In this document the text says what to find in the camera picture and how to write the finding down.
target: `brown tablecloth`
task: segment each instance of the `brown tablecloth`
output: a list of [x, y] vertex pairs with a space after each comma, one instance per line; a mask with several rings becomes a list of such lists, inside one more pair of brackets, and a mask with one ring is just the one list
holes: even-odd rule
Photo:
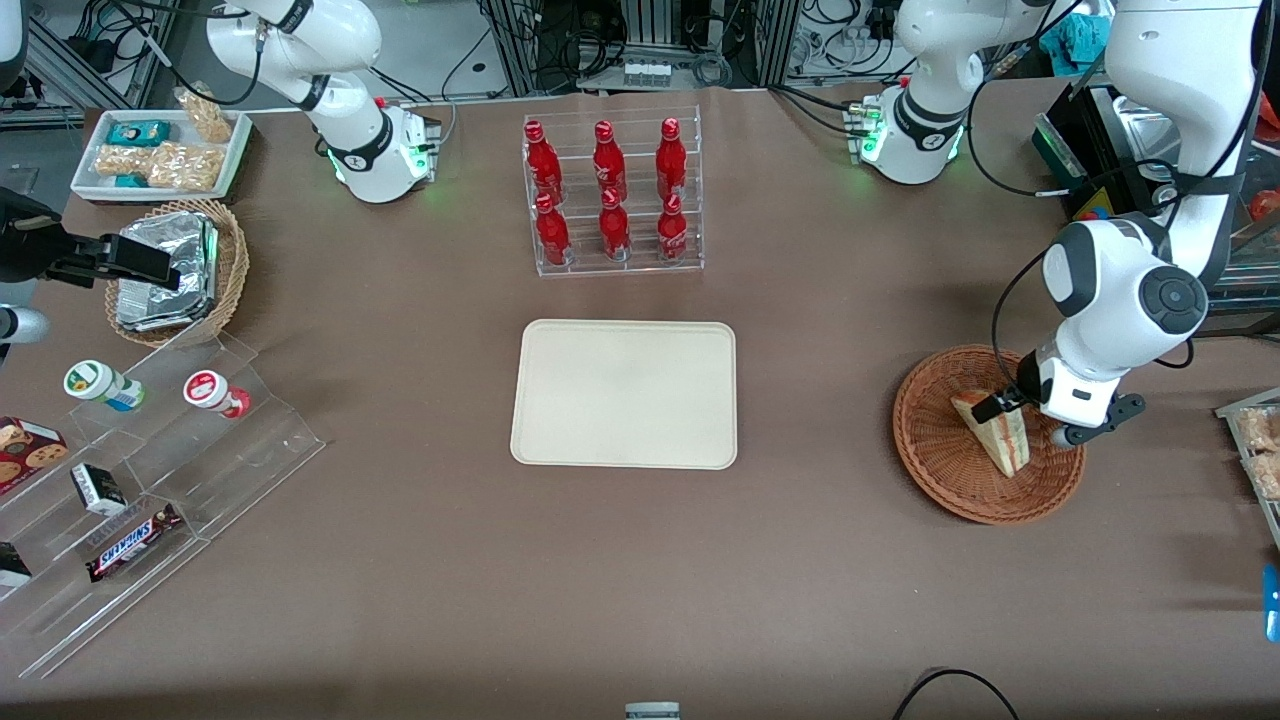
[[[1050, 182], [1027, 138], [1059, 87], [984, 94], [979, 152], [1004, 179]], [[705, 273], [539, 279], [522, 115], [690, 100]], [[1260, 612], [1275, 551], [1212, 415], [1280, 384], [1276, 348], [1202, 342], [1188, 370], [1134, 372], [1148, 413], [1091, 445], [1076, 496], [1028, 527], [950, 516], [899, 464], [899, 380], [987, 340], [1001, 287], [1061, 223], [1055, 201], [1001, 192], [966, 155], [895, 186], [763, 91], [466, 106], [442, 181], [385, 206], [334, 182], [302, 115], [255, 122], [234, 206], [252, 270], [229, 329], [333, 443], [51, 679], [0, 683], [5, 719], [618, 719], [641, 700], [690, 720], [887, 717], [938, 665], [986, 674], [1025, 717], [1280, 707]], [[140, 214], [73, 200], [65, 222]], [[8, 413], [58, 418], [70, 363], [143, 354], [108, 329], [101, 291], [50, 283], [37, 305], [54, 334], [0, 372]], [[728, 323], [737, 462], [518, 465], [536, 318]], [[1006, 345], [1056, 322], [1032, 275]], [[947, 679], [910, 716], [1000, 712]]]

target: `yogurt bottle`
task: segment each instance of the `yogurt bottle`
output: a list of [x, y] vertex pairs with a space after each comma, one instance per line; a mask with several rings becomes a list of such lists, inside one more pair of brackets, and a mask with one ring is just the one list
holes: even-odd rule
[[182, 396], [196, 407], [211, 410], [230, 420], [248, 413], [252, 405], [248, 392], [228, 383], [227, 378], [212, 370], [200, 370], [187, 378]]
[[147, 396], [142, 383], [125, 378], [97, 360], [81, 360], [72, 365], [63, 379], [63, 388], [77, 400], [101, 402], [120, 413], [142, 405]]

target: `round wicker basket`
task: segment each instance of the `round wicker basket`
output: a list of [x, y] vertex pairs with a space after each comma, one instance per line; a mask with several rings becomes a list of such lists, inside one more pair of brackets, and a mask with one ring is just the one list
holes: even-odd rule
[[[1004, 352], [1014, 368], [1018, 356]], [[993, 392], [1007, 380], [984, 345], [952, 347], [927, 357], [906, 375], [893, 400], [893, 442], [906, 471], [938, 505], [989, 525], [1038, 520], [1057, 510], [1080, 484], [1084, 447], [1051, 441], [1057, 421], [1023, 407], [1030, 462], [1012, 478], [996, 468], [951, 405], [965, 389]]]
[[[165, 202], [147, 213], [146, 217], [154, 218], [183, 210], [204, 213], [218, 225], [218, 300], [209, 315], [201, 320], [216, 333], [230, 322], [232, 315], [236, 313], [236, 306], [239, 305], [241, 292], [244, 290], [244, 278], [248, 275], [248, 246], [244, 243], [244, 232], [241, 231], [239, 223], [236, 222], [236, 215], [216, 200], [177, 200], [174, 202]], [[142, 333], [122, 328], [115, 320], [115, 302], [119, 293], [119, 282], [110, 281], [106, 283], [106, 322], [111, 324], [111, 328], [120, 337], [148, 347], [160, 347], [187, 328], [187, 325], [183, 325]]]

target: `aluminum foil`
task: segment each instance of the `aluminum foil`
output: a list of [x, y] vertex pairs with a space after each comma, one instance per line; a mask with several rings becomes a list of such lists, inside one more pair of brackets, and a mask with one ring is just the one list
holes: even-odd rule
[[187, 325], [212, 310], [216, 300], [218, 228], [204, 213], [143, 218], [120, 231], [124, 237], [169, 252], [180, 273], [178, 290], [120, 281], [115, 316], [127, 331]]

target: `clear acrylic bottle rack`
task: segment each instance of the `clear acrylic bottle rack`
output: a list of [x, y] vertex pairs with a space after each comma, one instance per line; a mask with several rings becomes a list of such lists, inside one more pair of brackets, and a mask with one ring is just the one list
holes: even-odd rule
[[[686, 181], [684, 213], [689, 224], [687, 249], [680, 263], [664, 263], [658, 255], [658, 218], [662, 200], [658, 197], [658, 143], [662, 141], [662, 120], [680, 120], [680, 138], [685, 143]], [[548, 113], [525, 115], [525, 120], [539, 120], [547, 140], [559, 156], [564, 176], [564, 202], [559, 210], [568, 223], [573, 261], [553, 265], [543, 256], [538, 241], [538, 210], [534, 200], [532, 170], [529, 168], [529, 142], [522, 145], [521, 160], [525, 168], [525, 192], [529, 205], [529, 229], [534, 240], [534, 263], [538, 274], [547, 277], [602, 275], [622, 273], [669, 273], [701, 270], [705, 266], [705, 233], [703, 227], [703, 122], [698, 105], [657, 108], [645, 110], [598, 110], [590, 113]], [[613, 123], [613, 136], [622, 149], [626, 161], [627, 210], [631, 225], [631, 256], [616, 263], [604, 254], [600, 236], [600, 188], [595, 179], [595, 123]]]
[[[262, 383], [255, 356], [225, 333], [189, 328], [124, 372], [146, 387], [138, 409], [81, 404], [64, 434], [96, 439], [76, 442], [60, 465], [0, 498], [0, 539], [32, 574], [19, 588], [0, 587], [6, 671], [47, 676], [324, 448]], [[228, 420], [187, 404], [183, 383], [202, 369], [246, 389], [248, 413]], [[79, 462], [110, 471], [128, 507], [111, 518], [86, 511], [70, 478]], [[91, 583], [84, 564], [166, 505], [183, 523]]]

